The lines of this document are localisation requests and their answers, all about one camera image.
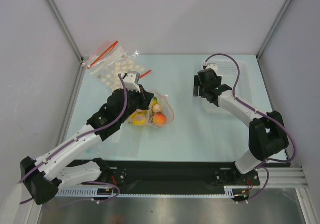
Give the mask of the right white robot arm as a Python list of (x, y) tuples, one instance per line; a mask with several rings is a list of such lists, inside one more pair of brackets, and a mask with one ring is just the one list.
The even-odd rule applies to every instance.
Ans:
[(198, 71), (194, 76), (193, 95), (227, 110), (249, 128), (249, 149), (235, 161), (236, 169), (231, 171), (235, 184), (243, 184), (248, 180), (249, 172), (289, 146), (282, 115), (278, 111), (261, 112), (250, 106), (234, 93), (232, 87), (222, 83), (222, 76), (214, 69)]

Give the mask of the red orange peach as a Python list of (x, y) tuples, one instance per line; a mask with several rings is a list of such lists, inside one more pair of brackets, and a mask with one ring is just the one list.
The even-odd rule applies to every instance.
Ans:
[(155, 125), (165, 125), (167, 122), (167, 117), (163, 113), (156, 113), (152, 120), (153, 124)]

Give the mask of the beige garlic bulb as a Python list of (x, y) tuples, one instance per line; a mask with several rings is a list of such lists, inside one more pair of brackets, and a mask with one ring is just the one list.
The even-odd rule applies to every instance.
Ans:
[(157, 103), (157, 104), (153, 105), (152, 111), (153, 111), (153, 113), (162, 113), (161, 104)]

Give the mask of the white perforated plastic basket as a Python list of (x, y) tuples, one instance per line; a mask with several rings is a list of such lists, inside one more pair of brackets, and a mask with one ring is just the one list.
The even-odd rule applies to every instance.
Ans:
[[(237, 76), (238, 69), (235, 63), (230, 59), (210, 59), (208, 63), (216, 63), (218, 65), (218, 75), (222, 76), (222, 83), (233, 87)], [(240, 68), (240, 77), (236, 86), (236, 94), (250, 103), (255, 102), (252, 81), (249, 76), (247, 64), (243, 61), (238, 62)], [(223, 108), (217, 107), (210, 103), (207, 99), (202, 98), (201, 104), (206, 113), (214, 115), (231, 115), (231, 113)]]

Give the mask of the yellow banana bunch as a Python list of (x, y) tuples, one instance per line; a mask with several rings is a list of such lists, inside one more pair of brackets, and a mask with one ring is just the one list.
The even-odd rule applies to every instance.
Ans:
[(149, 111), (148, 110), (136, 110), (129, 118), (129, 123), (136, 126), (144, 126), (149, 124)]

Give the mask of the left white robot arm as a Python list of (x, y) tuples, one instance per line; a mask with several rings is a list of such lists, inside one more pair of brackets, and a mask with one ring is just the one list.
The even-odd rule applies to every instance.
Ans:
[(74, 167), (69, 167), (69, 164), (119, 131), (136, 110), (149, 109), (155, 95), (142, 85), (139, 88), (139, 91), (116, 89), (107, 103), (72, 138), (37, 159), (28, 156), (21, 161), (21, 182), (36, 204), (45, 204), (60, 190), (77, 184), (114, 182), (110, 167), (101, 158)]

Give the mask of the green orange mango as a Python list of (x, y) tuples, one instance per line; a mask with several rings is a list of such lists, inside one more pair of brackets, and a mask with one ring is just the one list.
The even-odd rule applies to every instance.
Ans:
[(157, 99), (157, 97), (154, 97), (153, 100), (152, 100), (152, 104), (155, 105), (157, 103), (158, 103), (158, 99)]

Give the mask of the pink dotted zip bag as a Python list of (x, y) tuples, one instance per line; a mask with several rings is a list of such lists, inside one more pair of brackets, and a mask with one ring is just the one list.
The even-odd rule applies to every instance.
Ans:
[(150, 126), (162, 128), (171, 124), (175, 118), (175, 113), (169, 103), (168, 95), (162, 95), (156, 90), (148, 110), (136, 110), (127, 120), (128, 124), (134, 126)]

